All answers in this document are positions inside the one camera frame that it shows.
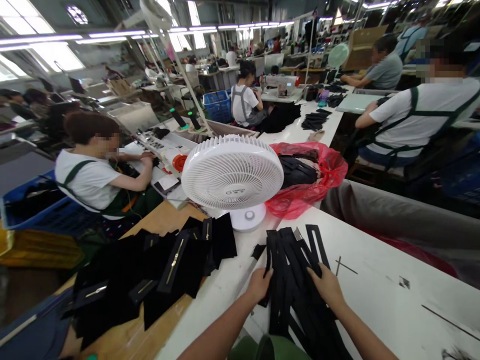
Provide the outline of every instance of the gold zipper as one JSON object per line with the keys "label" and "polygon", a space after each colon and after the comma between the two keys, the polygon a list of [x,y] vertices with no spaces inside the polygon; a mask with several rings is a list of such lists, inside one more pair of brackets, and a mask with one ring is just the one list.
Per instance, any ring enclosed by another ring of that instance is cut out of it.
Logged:
{"label": "gold zipper", "polygon": [[179,258],[180,254],[180,249],[182,248],[182,245],[184,244],[184,239],[181,240],[180,246],[178,247],[178,251],[175,254],[175,257],[173,258],[173,262],[171,263],[170,267],[170,272],[168,273],[168,277],[166,278],[166,284],[169,284],[170,277],[172,276],[172,272],[174,271],[175,264],[177,263],[177,259]]}

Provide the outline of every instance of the fan base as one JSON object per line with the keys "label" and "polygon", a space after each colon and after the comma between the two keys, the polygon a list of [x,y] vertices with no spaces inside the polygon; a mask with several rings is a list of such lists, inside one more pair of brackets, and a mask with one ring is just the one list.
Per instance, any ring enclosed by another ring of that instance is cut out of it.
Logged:
{"label": "fan base", "polygon": [[250,233],[259,227],[266,214],[267,207],[264,203],[241,210],[232,210],[230,211],[231,226],[233,230],[240,233]]}

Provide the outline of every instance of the sewing machine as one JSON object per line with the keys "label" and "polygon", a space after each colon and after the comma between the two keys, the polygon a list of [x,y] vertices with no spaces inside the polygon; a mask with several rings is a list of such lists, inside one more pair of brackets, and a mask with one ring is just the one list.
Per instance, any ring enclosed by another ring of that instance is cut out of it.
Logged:
{"label": "sewing machine", "polygon": [[266,75],[264,86],[277,87],[276,96],[289,97],[300,84],[298,76]]}

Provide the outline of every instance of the basket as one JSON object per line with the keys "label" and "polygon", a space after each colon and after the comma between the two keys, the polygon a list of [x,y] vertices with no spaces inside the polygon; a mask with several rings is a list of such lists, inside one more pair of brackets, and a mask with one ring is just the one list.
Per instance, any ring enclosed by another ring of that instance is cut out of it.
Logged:
{"label": "basket", "polygon": [[232,100],[225,90],[203,95],[203,106],[208,111],[211,120],[223,124],[232,122]]}
{"label": "basket", "polygon": [[[44,177],[54,180],[54,170],[44,174]],[[39,230],[78,237],[99,219],[97,213],[86,210],[67,196],[27,220],[10,214],[5,205],[22,200],[28,187],[47,181],[44,177],[36,177],[0,198],[1,220],[5,230]]]}

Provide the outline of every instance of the white t-shirt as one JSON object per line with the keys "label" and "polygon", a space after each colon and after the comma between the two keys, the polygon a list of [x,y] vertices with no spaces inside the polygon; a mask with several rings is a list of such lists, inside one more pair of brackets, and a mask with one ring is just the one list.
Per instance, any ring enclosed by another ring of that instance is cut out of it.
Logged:
{"label": "white t-shirt", "polygon": [[[58,155],[55,163],[55,179],[59,183],[64,183],[75,165],[85,160],[94,160],[95,162],[90,162],[82,167],[67,187],[86,204],[95,209],[105,209],[120,191],[119,187],[109,185],[109,182],[121,174],[109,165],[108,160],[75,154],[70,151],[72,150],[62,150]],[[60,190],[86,209],[95,211],[79,202],[63,187],[60,187]]]}
{"label": "white t-shirt", "polygon": [[[480,82],[468,77],[464,79],[430,79],[431,83],[418,86],[418,111],[455,111],[465,104],[480,89]],[[456,121],[470,117],[480,105],[480,98],[474,101]],[[384,122],[387,126],[407,116],[411,109],[410,90],[399,92],[390,100],[370,113],[373,120]],[[446,116],[411,116],[397,126],[392,127],[376,137],[379,143],[399,148],[404,145],[411,147],[428,144],[430,137],[435,135],[447,121]],[[370,150],[379,154],[388,154],[391,150],[375,144],[367,145]],[[401,151],[399,157],[416,157],[422,149]]]}
{"label": "white t-shirt", "polygon": [[185,65],[185,71],[188,73],[188,72],[197,71],[197,69],[195,68],[195,65],[187,64]]}
{"label": "white t-shirt", "polygon": [[228,63],[229,67],[237,65],[237,54],[233,51],[229,51],[226,53],[226,62]]}
{"label": "white t-shirt", "polygon": [[[241,93],[244,87],[245,85],[233,85],[231,87],[231,93],[233,94],[234,91],[237,93]],[[244,123],[252,113],[252,108],[256,107],[259,104],[259,100],[255,96],[254,91],[249,87],[245,90],[245,93],[243,94],[243,100],[245,104],[246,118],[242,109],[242,98],[240,97],[240,95],[236,94],[231,104],[231,112],[233,113],[233,118],[238,123]]]}

